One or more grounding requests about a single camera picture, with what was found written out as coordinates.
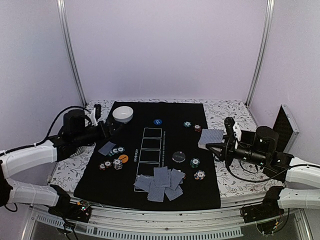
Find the blue card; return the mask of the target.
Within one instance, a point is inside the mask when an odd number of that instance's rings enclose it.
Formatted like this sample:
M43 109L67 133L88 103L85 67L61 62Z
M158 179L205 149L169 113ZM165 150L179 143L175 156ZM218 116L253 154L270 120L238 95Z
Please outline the blue card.
M103 155L106 156L110 151L112 151L112 149L116 146L115 143L113 142L107 142L106 144L104 144L99 150L98 152Z

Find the spread teal poker chips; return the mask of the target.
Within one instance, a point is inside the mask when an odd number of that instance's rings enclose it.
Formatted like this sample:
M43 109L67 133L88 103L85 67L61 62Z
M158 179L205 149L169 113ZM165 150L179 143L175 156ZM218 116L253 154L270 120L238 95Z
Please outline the spread teal poker chips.
M112 150L110 150L110 152L107 154L108 156L114 156L120 153L124 153L125 152L125 148L120 146L120 147L115 147Z

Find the blue playing card deck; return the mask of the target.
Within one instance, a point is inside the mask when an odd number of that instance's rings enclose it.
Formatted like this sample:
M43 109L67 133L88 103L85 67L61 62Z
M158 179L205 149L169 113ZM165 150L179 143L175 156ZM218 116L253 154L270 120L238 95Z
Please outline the blue playing card deck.
M206 144L219 144L223 142L224 131L221 129L202 129L198 147L207 150Z

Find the orange big blind button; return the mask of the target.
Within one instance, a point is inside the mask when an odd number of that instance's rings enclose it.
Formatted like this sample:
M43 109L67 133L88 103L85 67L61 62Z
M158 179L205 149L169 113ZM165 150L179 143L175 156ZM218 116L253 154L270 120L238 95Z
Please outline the orange big blind button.
M118 159L121 160L121 162L124 164L128 162L129 157L126 154L122 154L118 157Z

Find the teal poker chip stack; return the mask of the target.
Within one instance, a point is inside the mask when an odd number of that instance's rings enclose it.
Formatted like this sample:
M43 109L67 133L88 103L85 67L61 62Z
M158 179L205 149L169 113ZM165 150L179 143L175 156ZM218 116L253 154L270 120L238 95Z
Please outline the teal poker chip stack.
M200 165L200 160L198 158L192 158L189 164L192 168L196 169Z

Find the orange chip pair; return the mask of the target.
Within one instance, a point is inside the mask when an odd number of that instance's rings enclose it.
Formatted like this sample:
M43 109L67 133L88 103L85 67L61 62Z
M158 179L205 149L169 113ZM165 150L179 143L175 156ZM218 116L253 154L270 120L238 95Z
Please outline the orange chip pair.
M104 161L104 162L100 163L98 167L100 170L104 171L104 170L112 167L112 162L110 162L108 160Z

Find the orange chip stack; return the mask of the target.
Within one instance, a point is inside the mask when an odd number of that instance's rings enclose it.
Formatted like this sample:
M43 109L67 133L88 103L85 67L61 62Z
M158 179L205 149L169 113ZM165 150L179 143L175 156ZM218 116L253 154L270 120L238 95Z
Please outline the orange chip stack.
M195 124L193 126L193 129L195 132L201 132L202 131L202 127L199 124Z

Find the black dealer button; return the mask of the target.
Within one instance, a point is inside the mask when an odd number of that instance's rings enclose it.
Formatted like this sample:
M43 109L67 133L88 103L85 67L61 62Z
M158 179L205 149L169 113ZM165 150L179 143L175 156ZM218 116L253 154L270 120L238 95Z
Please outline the black dealer button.
M176 151L172 154L172 160L176 163L183 163L186 160L186 155L182 151Z

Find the blue small blind button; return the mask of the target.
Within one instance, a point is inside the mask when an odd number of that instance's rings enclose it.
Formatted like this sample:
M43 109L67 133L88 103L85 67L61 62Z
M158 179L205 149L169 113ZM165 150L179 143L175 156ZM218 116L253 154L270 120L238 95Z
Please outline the blue small blind button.
M157 118L157 119L155 119L155 120L153 121L153 123L154 123L156 126L160 126L160 125L163 123L163 121L162 121L161 119Z

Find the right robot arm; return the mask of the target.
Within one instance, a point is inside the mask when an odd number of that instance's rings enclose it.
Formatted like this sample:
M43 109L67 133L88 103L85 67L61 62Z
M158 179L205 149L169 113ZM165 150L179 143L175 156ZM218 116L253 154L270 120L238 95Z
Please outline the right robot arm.
M311 189L291 189L273 186L265 194L258 213L269 218L284 209L320 208L320 166L302 160L289 153L277 151L279 134L268 126L259 126L256 131L240 130L227 125L221 143L206 143L205 147L230 168L233 160L259 166L266 181L300 183Z

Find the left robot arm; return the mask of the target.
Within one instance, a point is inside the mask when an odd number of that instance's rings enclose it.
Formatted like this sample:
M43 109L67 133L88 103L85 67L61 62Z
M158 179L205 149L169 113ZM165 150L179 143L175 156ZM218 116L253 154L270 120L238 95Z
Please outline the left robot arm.
M45 138L31 145L4 150L0 154L0 205L44 205L51 214L70 217L82 208L70 202L70 195L61 187L35 185L14 181L11 177L30 168L64 161L80 151L81 147L102 140L109 140L128 123L116 119L103 121L101 111L94 108L89 115L79 106L70 106L59 113L63 125L58 134L46 134Z

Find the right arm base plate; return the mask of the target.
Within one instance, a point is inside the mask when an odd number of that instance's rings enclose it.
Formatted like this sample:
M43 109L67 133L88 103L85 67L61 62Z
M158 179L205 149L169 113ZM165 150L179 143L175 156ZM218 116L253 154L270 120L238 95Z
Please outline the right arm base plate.
M240 215L245 223L256 222L273 217L281 217L285 210L279 208L277 200L264 199L260 204L244 205L240 209Z

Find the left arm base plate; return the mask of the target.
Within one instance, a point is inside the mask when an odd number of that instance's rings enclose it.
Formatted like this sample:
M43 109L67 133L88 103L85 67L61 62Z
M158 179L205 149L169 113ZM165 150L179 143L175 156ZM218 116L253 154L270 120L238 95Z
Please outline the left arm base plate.
M58 202L56 206L50 206L48 208L48 213L65 220L88 223L91 217L92 208L84 201L78 203Z

